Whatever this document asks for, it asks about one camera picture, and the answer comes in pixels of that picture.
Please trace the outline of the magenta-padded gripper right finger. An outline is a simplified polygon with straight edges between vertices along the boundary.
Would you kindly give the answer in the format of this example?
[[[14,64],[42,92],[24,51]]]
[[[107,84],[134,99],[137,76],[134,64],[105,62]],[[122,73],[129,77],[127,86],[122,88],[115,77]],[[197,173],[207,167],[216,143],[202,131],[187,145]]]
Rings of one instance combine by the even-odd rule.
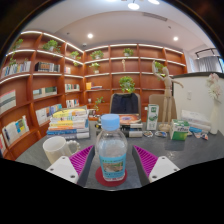
[[[132,147],[132,155],[142,186],[179,171],[166,156],[157,157],[139,146]]]

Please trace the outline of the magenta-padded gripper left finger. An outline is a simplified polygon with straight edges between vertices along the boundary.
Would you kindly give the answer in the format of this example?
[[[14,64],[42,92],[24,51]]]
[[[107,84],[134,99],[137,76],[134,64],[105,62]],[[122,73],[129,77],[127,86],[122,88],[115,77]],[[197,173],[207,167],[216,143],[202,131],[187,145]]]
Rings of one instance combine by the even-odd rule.
[[[47,171],[79,186],[85,186],[94,155],[95,146],[88,146],[70,157],[61,156]]]

